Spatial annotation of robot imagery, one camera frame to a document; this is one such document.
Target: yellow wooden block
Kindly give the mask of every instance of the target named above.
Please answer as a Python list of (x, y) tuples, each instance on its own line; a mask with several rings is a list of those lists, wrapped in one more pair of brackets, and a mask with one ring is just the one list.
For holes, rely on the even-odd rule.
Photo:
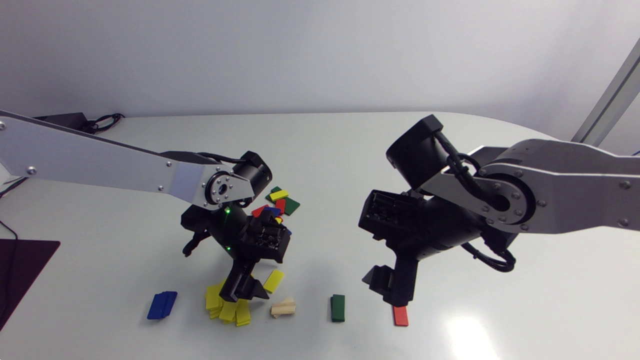
[(207, 286), (207, 293), (205, 294), (205, 299), (206, 299), (205, 308), (207, 310), (211, 311), (216, 307), (222, 306), (222, 298), (220, 297), (220, 290), (222, 290), (222, 286), (225, 284), (225, 280), (222, 280), (222, 282), (217, 285)]
[(270, 293), (273, 293), (278, 288), (280, 281), (284, 278), (284, 273), (279, 270), (273, 270), (269, 278), (264, 283), (264, 289)]
[(224, 300), (222, 300), (222, 303), (224, 303), (224, 305), (222, 305), (222, 311), (220, 311), (220, 319), (233, 321), (233, 319), (236, 317), (236, 309), (238, 307), (238, 303)]
[(289, 196), (289, 193), (287, 192), (287, 190), (280, 190), (279, 192), (269, 194), (269, 198), (271, 199), (271, 201), (284, 199), (287, 196)]
[(217, 308), (215, 310), (211, 310), (211, 311), (209, 311), (209, 318), (210, 319), (215, 319), (215, 318), (220, 316), (221, 312), (222, 312), (222, 307), (219, 307), (219, 308)]
[(222, 320), (222, 323), (225, 325), (232, 322), (236, 322), (236, 314), (234, 314), (234, 317), (231, 320)]
[(251, 322), (251, 312), (249, 311), (249, 300), (239, 299), (238, 300), (238, 308), (236, 309), (236, 317), (238, 326), (240, 324), (244, 324), (245, 322)]

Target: white wall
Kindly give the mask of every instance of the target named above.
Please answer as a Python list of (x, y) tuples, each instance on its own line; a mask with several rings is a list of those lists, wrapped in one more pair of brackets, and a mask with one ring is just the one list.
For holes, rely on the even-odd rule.
[(0, 108), (459, 111), (568, 140), (638, 13), (614, 0), (4, 0)]

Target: metal pole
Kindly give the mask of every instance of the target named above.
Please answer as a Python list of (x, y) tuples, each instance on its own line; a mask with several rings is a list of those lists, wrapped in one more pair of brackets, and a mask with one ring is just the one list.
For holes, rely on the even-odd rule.
[(640, 39), (571, 141), (598, 146), (640, 92)]

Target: white table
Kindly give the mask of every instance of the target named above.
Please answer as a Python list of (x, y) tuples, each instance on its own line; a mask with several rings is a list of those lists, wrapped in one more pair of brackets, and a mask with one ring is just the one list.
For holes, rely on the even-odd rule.
[[(205, 287), (231, 260), (212, 239), (181, 250), (188, 204), (168, 195), (32, 180), (0, 202), (0, 219), (25, 239), (59, 240), (0, 332), (0, 359), (637, 359), (640, 358), (640, 234), (597, 228), (520, 235), (518, 259), (498, 273), (464, 250), (421, 261), (410, 326), (361, 278), (393, 266), (384, 243), (358, 228), (372, 189), (401, 192), (387, 147), (428, 113), (351, 113), (125, 119), (106, 138), (153, 151), (258, 152), (271, 186), (302, 203), (286, 273), (271, 300), (256, 299), (252, 323), (210, 320)], [(548, 138), (493, 119), (437, 113), (458, 150)], [(264, 194), (250, 209), (266, 203)], [(275, 262), (254, 275), (264, 280)], [(155, 293), (177, 291), (168, 318), (146, 319)], [(346, 322), (328, 299), (346, 295)], [(273, 319), (292, 296), (294, 316)]]

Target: blue wooden block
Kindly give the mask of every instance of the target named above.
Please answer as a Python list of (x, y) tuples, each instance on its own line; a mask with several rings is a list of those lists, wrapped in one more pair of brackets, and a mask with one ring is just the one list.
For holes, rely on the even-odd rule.
[(280, 213), (282, 212), (280, 209), (278, 208), (270, 208), (269, 206), (267, 206), (266, 208), (263, 209), (263, 211), (270, 211), (273, 214), (273, 217), (278, 217), (280, 216)]
[(147, 319), (157, 320), (167, 317), (171, 313), (175, 298), (178, 296), (176, 291), (164, 291), (160, 294), (154, 295), (154, 300), (151, 302), (151, 308), (149, 308), (149, 314)]

